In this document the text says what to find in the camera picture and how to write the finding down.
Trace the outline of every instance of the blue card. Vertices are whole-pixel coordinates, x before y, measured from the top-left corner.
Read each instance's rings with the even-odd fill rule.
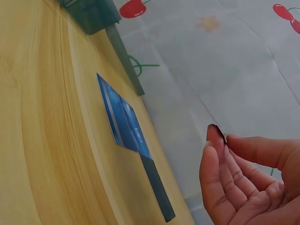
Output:
[[[152,159],[133,108],[99,74],[97,78],[115,142]]]

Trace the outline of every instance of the red cherry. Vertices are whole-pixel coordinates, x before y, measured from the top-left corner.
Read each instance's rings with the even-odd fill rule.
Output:
[[[294,18],[293,15],[290,14],[290,12],[287,11],[287,9],[283,5],[275,4],[273,6],[273,10],[278,16],[286,20],[291,21]]]
[[[120,8],[121,16],[125,18],[134,18],[146,12],[146,7],[142,0],[130,0]]]
[[[300,22],[297,21],[297,20],[291,20],[291,26],[293,27],[293,29],[298,33],[300,34]]]

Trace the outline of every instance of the dark green box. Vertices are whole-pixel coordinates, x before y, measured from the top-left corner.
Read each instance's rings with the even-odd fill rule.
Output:
[[[87,35],[121,20],[112,0],[58,0]]]

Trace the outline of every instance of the green stem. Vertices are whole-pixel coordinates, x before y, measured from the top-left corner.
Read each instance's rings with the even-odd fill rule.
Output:
[[[139,72],[139,74],[137,75],[137,77],[139,77],[139,75],[141,75],[141,74],[142,74],[142,71],[143,71],[143,68],[142,68],[141,64],[139,63],[138,60],[136,60],[135,58],[133,58],[131,55],[128,55],[128,56],[129,56],[130,59],[132,59],[132,60],[136,63],[136,65],[133,66],[133,68],[134,68],[134,67],[139,67],[140,72]]]
[[[289,8],[287,11],[290,11],[291,9],[298,9],[298,10],[300,10],[300,8],[293,7],[293,8]]]
[[[141,67],[159,67],[160,65],[155,65],[155,64],[143,64],[140,65]]]

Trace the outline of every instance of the table surface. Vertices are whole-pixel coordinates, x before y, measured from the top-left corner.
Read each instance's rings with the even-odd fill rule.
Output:
[[[0,0],[0,19],[0,224],[165,224],[139,155],[113,141],[96,73],[136,112],[169,224],[193,224],[105,31],[85,36],[54,0]]]

